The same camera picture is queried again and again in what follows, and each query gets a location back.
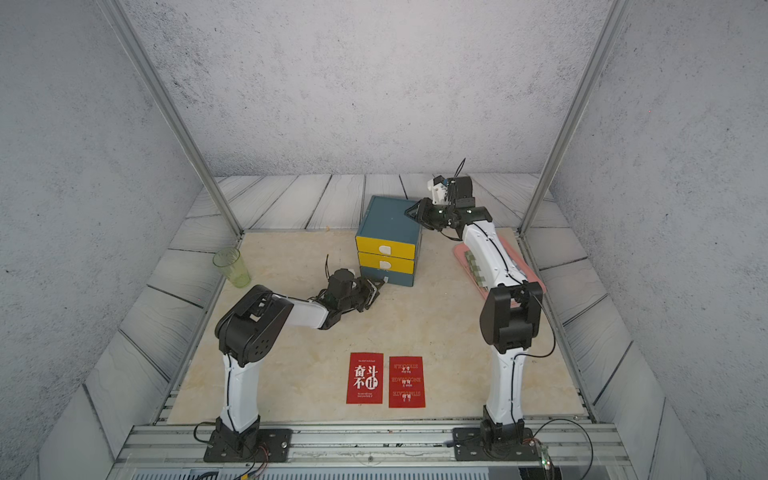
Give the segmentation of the yellow drawer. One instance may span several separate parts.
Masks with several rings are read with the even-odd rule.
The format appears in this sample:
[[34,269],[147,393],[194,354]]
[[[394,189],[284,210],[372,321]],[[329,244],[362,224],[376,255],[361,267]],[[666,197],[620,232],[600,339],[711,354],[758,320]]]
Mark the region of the yellow drawer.
[[374,254],[385,257],[415,260],[417,255],[417,248],[413,243],[403,243],[381,238],[357,236],[356,245],[358,251],[361,253]]
[[385,255],[359,252],[358,258],[362,267],[413,275],[415,261]]

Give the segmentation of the teal drawer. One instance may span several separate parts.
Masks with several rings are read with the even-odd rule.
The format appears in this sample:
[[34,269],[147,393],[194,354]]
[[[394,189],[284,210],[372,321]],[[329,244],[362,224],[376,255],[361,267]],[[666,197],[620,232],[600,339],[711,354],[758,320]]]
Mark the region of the teal drawer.
[[361,267],[361,273],[366,278],[385,281],[389,284],[412,287],[414,285],[414,275],[390,270],[382,270],[371,267]]

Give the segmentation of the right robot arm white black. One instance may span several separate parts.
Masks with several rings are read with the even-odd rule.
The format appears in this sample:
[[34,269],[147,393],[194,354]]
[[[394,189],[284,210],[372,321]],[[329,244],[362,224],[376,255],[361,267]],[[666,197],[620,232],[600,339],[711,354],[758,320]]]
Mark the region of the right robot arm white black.
[[439,175],[427,182],[427,189],[430,196],[405,215],[428,230],[453,229],[470,254],[467,265],[476,268],[480,288],[487,293],[479,326],[494,354],[480,434],[484,449],[500,456],[529,436],[522,411],[523,369],[539,333],[544,288],[506,251],[492,215],[475,202],[470,177]]

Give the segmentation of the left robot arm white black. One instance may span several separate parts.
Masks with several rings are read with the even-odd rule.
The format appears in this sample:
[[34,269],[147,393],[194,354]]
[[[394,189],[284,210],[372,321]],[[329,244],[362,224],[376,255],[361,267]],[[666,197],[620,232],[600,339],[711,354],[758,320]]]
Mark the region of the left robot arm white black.
[[345,314],[364,312],[385,285],[383,280],[338,269],[316,295],[299,299],[264,285],[252,287],[217,323],[215,336],[225,367],[225,404],[216,431],[233,440],[256,432],[260,368],[286,326],[328,330]]

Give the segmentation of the teal drawer cabinet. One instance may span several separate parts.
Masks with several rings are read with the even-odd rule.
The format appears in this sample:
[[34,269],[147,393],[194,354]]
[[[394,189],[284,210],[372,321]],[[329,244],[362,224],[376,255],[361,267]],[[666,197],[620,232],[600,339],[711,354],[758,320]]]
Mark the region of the teal drawer cabinet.
[[372,196],[356,237],[374,237],[415,244],[416,271],[421,244],[421,226],[404,214],[405,210],[414,204],[415,202],[406,199]]

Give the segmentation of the pink tray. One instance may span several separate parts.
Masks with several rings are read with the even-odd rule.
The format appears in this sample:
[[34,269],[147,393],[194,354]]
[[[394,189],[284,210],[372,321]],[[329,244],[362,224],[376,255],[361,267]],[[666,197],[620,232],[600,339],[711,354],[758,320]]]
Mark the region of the pink tray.
[[[505,237],[499,238],[501,245],[506,251],[507,255],[511,258],[515,266],[522,272],[523,276],[529,282],[539,283],[543,292],[547,292],[547,288],[544,282],[536,275],[535,271],[525,262],[524,257],[519,251],[516,242],[510,244]],[[453,254],[465,273],[472,280],[476,289],[483,299],[488,296],[488,287],[485,284],[485,280],[480,273],[480,268],[476,264],[475,258],[469,248],[465,244],[458,244],[453,248]]]

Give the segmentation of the green checkered cloth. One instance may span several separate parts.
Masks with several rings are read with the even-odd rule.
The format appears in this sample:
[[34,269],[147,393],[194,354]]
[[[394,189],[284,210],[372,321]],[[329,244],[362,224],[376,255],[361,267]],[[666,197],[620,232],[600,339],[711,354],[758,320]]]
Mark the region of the green checkered cloth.
[[514,258],[505,249],[502,249],[502,252],[502,256],[499,256],[496,250],[486,256],[489,266],[479,260],[471,250],[464,252],[469,272],[479,288],[490,290],[499,285],[513,286],[528,281],[525,272],[514,262]]

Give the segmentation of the green transparent plastic cup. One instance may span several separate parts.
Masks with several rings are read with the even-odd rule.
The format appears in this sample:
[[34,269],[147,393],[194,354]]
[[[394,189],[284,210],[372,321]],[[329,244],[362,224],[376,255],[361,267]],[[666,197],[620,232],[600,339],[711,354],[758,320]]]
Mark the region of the green transparent plastic cup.
[[212,263],[235,287],[244,288],[250,284],[250,274],[237,248],[227,247],[217,251]]

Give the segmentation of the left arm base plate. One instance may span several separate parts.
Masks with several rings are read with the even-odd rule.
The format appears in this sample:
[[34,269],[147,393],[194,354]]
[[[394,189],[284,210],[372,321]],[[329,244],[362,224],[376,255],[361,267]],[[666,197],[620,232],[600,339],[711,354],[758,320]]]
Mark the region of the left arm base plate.
[[205,463],[285,463],[293,431],[253,427],[235,433],[224,425],[216,426],[208,441]]

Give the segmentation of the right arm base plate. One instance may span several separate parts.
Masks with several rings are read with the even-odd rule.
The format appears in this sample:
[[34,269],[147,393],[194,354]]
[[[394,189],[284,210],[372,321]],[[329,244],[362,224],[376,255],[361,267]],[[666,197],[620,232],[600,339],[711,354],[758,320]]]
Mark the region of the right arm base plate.
[[513,440],[496,441],[480,427],[457,427],[452,430],[450,445],[459,462],[533,462],[540,460],[535,447]]

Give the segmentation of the aluminium front rail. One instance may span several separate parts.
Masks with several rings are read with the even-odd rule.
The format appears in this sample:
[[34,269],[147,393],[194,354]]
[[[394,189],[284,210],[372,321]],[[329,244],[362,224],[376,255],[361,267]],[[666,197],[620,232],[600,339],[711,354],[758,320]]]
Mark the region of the aluminium front rail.
[[633,479],[636,474],[612,424],[532,420],[530,439],[540,460],[459,462],[452,430],[470,421],[266,423],[293,431],[285,463],[205,463],[210,425],[138,426],[109,473],[111,479],[505,478]]

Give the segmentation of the right aluminium frame post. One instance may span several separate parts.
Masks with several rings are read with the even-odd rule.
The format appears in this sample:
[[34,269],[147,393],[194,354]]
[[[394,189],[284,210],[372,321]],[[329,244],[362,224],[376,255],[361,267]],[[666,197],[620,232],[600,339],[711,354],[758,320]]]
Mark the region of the right aluminium frame post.
[[525,237],[534,226],[535,219],[544,202],[544,197],[563,163],[567,148],[588,105],[591,92],[595,88],[600,74],[605,67],[631,4],[630,0],[615,0],[611,3],[606,20],[586,64],[565,120],[544,164],[531,201],[523,216],[522,223],[518,229],[521,237]]

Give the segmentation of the aluminium frame post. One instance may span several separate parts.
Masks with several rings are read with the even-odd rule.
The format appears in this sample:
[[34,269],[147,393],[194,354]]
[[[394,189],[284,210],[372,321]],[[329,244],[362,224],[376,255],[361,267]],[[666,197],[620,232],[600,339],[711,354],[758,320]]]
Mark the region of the aluminium frame post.
[[611,3],[606,20],[586,64],[565,120],[544,164],[531,201],[523,216],[522,223],[518,229],[521,237],[525,237],[534,226],[535,219],[544,202],[544,197],[563,163],[567,148],[588,105],[591,92],[595,88],[600,74],[605,67],[631,4],[630,0],[615,0]]
[[214,180],[200,149],[180,116],[171,95],[149,58],[121,2],[117,0],[99,0],[98,5],[106,20],[110,23],[135,70],[148,88],[156,106],[180,144],[187,160],[210,195],[215,207],[223,216],[234,235],[237,238],[241,238],[244,235],[244,228],[232,212],[218,183]]

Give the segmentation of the left aluminium frame post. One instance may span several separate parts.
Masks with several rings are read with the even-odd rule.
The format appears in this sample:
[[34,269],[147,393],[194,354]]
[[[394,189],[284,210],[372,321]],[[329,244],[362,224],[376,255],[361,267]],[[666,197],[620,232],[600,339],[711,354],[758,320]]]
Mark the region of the left aluminium frame post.
[[234,235],[237,238],[241,238],[244,235],[244,228],[232,212],[218,183],[214,180],[200,149],[180,116],[171,95],[149,58],[121,2],[117,0],[99,0],[98,5],[106,20],[110,23],[135,70],[148,88],[156,106],[180,144],[187,160],[210,195],[215,207],[223,216]]

